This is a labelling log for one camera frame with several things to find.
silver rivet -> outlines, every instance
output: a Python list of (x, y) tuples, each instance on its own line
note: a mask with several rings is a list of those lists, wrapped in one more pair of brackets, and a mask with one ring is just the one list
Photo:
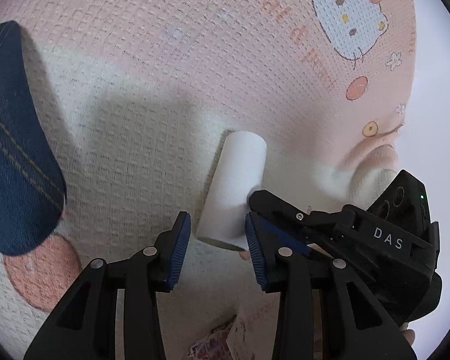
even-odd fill
[(284, 257), (290, 257), (292, 255), (292, 250), (289, 247), (281, 247), (278, 250), (278, 254)]
[(90, 266), (92, 267), (92, 269), (98, 269), (98, 268), (102, 268), (104, 265), (104, 261), (102, 259), (94, 259), (91, 263)]
[(154, 256), (157, 252), (157, 248), (154, 246), (147, 246), (143, 249), (143, 253), (145, 256)]
[(344, 269), (347, 266), (347, 263), (342, 259), (334, 259), (334, 267), (338, 269)]

toilet paper roll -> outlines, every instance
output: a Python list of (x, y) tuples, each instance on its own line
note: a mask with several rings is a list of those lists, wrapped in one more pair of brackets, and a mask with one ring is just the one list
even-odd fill
[(245, 215), (248, 197), (262, 185), (267, 144), (248, 131), (230, 134), (211, 181), (196, 237), (231, 250), (248, 250)]

denim fabric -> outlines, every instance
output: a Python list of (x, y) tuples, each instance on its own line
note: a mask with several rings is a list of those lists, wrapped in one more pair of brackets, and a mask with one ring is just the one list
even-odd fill
[(0, 252), (15, 256), (42, 243), (59, 221), (65, 195), (30, 95), (20, 28), (0, 24)]

cartoon cat face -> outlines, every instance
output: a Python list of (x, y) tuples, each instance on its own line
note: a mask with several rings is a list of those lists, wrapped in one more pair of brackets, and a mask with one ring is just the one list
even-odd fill
[(388, 28), (381, 0), (312, 0), (317, 17), (335, 50), (357, 60), (375, 45)]

white flower print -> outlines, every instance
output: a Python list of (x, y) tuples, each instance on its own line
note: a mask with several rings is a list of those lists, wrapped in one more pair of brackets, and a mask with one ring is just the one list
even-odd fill
[(402, 64), (402, 61), (400, 60), (400, 57), (402, 56), (402, 53), (399, 52), (396, 54), (396, 52), (393, 52), (390, 57), (390, 61), (388, 61), (385, 65), (390, 68), (390, 71), (393, 71), (397, 66), (400, 66)]
[(398, 107), (396, 107), (395, 112), (402, 116), (405, 112), (405, 104), (400, 104)]

